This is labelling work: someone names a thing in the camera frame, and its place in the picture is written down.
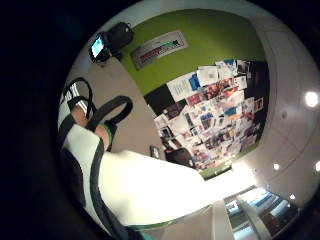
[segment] bulletin board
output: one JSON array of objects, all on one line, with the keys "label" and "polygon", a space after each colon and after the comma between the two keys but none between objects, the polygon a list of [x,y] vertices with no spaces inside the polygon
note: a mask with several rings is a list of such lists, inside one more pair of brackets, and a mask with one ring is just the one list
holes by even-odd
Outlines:
[{"label": "bulletin board", "polygon": [[145,100],[165,151],[184,149],[187,165],[209,179],[258,145],[268,111],[268,65],[230,59],[199,66]]}]

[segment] sign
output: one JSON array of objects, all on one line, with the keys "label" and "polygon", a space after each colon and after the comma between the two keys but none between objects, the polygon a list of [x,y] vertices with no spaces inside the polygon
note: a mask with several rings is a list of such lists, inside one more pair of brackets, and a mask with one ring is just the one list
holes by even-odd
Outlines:
[{"label": "sign", "polygon": [[136,48],[132,60],[137,70],[170,53],[188,47],[188,43],[180,30],[168,32],[156,37]]}]

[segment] green wall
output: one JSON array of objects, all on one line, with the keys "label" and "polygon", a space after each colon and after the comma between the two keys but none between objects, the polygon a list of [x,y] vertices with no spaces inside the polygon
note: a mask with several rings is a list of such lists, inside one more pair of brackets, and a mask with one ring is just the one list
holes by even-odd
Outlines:
[{"label": "green wall", "polygon": [[[161,34],[181,30],[189,47],[136,70],[130,53]],[[200,65],[223,59],[265,60],[264,51],[249,20],[215,10],[183,10],[151,18],[133,28],[134,40],[122,53],[123,65],[143,95]]]}]

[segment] monitor screen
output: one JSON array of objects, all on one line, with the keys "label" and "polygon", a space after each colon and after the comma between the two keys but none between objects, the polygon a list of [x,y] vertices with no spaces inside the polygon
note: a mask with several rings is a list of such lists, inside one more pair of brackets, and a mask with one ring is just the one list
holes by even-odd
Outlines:
[{"label": "monitor screen", "polygon": [[96,58],[98,54],[101,52],[101,50],[103,49],[103,47],[104,47],[104,44],[100,36],[97,38],[97,40],[94,42],[94,44],[91,47],[93,57]]}]

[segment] paper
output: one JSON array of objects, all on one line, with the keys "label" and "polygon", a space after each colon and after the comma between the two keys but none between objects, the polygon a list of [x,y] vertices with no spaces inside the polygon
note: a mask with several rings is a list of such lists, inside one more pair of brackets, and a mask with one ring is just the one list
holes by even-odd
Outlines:
[{"label": "paper", "polygon": [[216,66],[198,66],[198,70],[204,70],[204,69],[211,69],[212,67],[216,67]]},{"label": "paper", "polygon": [[237,119],[237,120],[236,120],[236,127],[235,127],[235,129],[236,129],[237,132],[239,132],[239,131],[241,130],[241,129],[240,129],[241,124],[242,124],[242,119],[241,119],[241,118],[240,118],[240,119]]},{"label": "paper", "polygon": [[169,120],[169,127],[175,136],[181,135],[186,131],[189,131],[189,124],[187,119],[183,115],[179,115]]},{"label": "paper", "polygon": [[228,124],[229,124],[228,118],[226,118],[226,117],[219,117],[216,127],[219,127],[220,129],[223,129],[223,128],[225,128],[226,126],[228,126]]},{"label": "paper", "polygon": [[193,112],[194,108],[189,106],[189,105],[185,105],[182,109],[182,111],[180,112],[180,114],[186,114],[186,113],[190,113]]},{"label": "paper", "polygon": [[214,136],[214,132],[212,131],[212,129],[208,129],[202,133],[199,134],[199,138],[205,142],[208,138],[211,138],[212,136]]},{"label": "paper", "polygon": [[198,113],[197,110],[190,111],[189,113],[190,119],[193,123],[194,126],[200,126],[201,124],[201,119],[200,119],[200,114]]},{"label": "paper", "polygon": [[249,67],[250,67],[250,62],[237,60],[237,68],[238,68],[239,74],[247,74],[247,72],[249,71]]},{"label": "paper", "polygon": [[236,91],[227,100],[231,102],[234,106],[241,104],[244,101],[244,91]]},{"label": "paper", "polygon": [[233,107],[233,108],[229,108],[227,111],[225,111],[225,113],[228,117],[237,114],[237,108]]},{"label": "paper", "polygon": [[241,116],[241,114],[242,114],[242,106],[241,105],[237,106],[236,112],[237,112],[237,115]]},{"label": "paper", "polygon": [[232,156],[236,156],[241,150],[241,143],[239,141],[234,141],[231,145],[230,151]]},{"label": "paper", "polygon": [[217,69],[218,69],[218,75],[220,80],[223,80],[226,78],[233,78],[233,74],[227,66],[217,67]]},{"label": "paper", "polygon": [[190,130],[192,136],[197,136],[203,132],[203,126],[196,126]]},{"label": "paper", "polygon": [[251,97],[251,98],[247,98],[245,101],[244,101],[244,104],[243,104],[243,111],[245,113],[252,113],[254,110],[254,98]]},{"label": "paper", "polygon": [[240,125],[240,128],[242,131],[245,131],[247,130],[248,128],[250,128],[252,126],[252,121],[246,121],[246,120],[243,120],[241,122],[241,125]]},{"label": "paper", "polygon": [[236,76],[238,74],[236,60],[228,59],[228,60],[224,60],[224,62],[228,66],[228,68],[231,70],[232,74]]},{"label": "paper", "polygon": [[175,149],[175,150],[178,149],[178,147],[177,147],[171,140],[168,141],[168,144],[169,144],[169,146],[172,147],[173,149]]},{"label": "paper", "polygon": [[252,144],[255,143],[256,137],[253,137],[252,135],[250,135],[249,137],[246,137],[242,140],[242,150],[247,149],[248,147],[250,147]]},{"label": "paper", "polygon": [[200,70],[197,70],[197,76],[201,87],[217,83],[219,81],[218,69],[216,66],[208,66],[204,69],[200,68]]},{"label": "paper", "polygon": [[195,74],[195,72],[185,74],[167,83],[169,91],[175,102],[179,102],[180,100],[194,94],[189,82],[189,79],[193,74]]},{"label": "paper", "polygon": [[166,139],[170,139],[173,137],[168,127],[161,128],[159,131],[161,137],[164,137]]},{"label": "paper", "polygon": [[213,117],[213,115],[210,112],[200,116],[201,123],[202,123],[202,126],[204,129],[208,129],[211,126],[212,117]]},{"label": "paper", "polygon": [[189,137],[185,140],[185,142],[187,143],[187,145],[192,145],[192,146],[195,146],[199,143],[201,143],[201,140],[198,136],[192,136],[192,137]]},{"label": "paper", "polygon": [[243,89],[247,88],[247,77],[246,76],[235,77],[234,82],[238,86],[238,90],[243,90]]},{"label": "paper", "polygon": [[236,87],[235,88],[229,88],[229,89],[223,91],[223,96],[225,98],[229,98],[230,96],[232,96],[236,92],[237,92],[237,88]]},{"label": "paper", "polygon": [[197,103],[200,103],[202,101],[202,94],[196,93],[189,97],[187,97],[187,103],[191,106],[196,105]]},{"label": "paper", "polygon": [[154,119],[154,123],[156,124],[157,129],[164,128],[168,126],[168,118],[164,114],[161,114]]},{"label": "paper", "polygon": [[182,145],[185,146],[187,144],[186,139],[183,137],[183,135],[176,136],[176,140]]},{"label": "paper", "polygon": [[210,100],[212,98],[215,98],[219,96],[220,93],[220,87],[219,84],[211,84],[209,86],[202,88],[202,96],[204,100]]},{"label": "paper", "polygon": [[152,107],[149,104],[147,106],[148,106],[148,108],[149,108],[149,110],[151,112],[151,117],[153,119],[155,119],[157,117],[157,114],[153,111]]},{"label": "paper", "polygon": [[232,143],[232,140],[223,141],[221,142],[221,146],[228,147],[229,145],[231,145],[231,143]]},{"label": "paper", "polygon": [[213,108],[213,114],[215,116],[220,116],[224,114],[223,108],[220,106],[216,106],[215,108]]},{"label": "paper", "polygon": [[181,111],[183,110],[183,104],[181,102],[177,102],[175,104],[170,105],[169,107],[163,110],[163,113],[167,116],[168,119],[175,118],[179,116]]},{"label": "paper", "polygon": [[227,67],[227,64],[224,61],[217,61],[215,64],[218,68]]},{"label": "paper", "polygon": [[219,103],[221,108],[223,109],[223,112],[227,111],[229,108],[236,107],[237,105],[234,103],[234,101],[229,101],[229,99],[222,99]]},{"label": "paper", "polygon": [[189,78],[189,83],[191,85],[192,91],[196,91],[200,88],[200,83],[197,74],[193,74],[191,78]]},{"label": "paper", "polygon": [[263,109],[263,98],[259,98],[258,100],[254,101],[254,112],[259,112]]}]

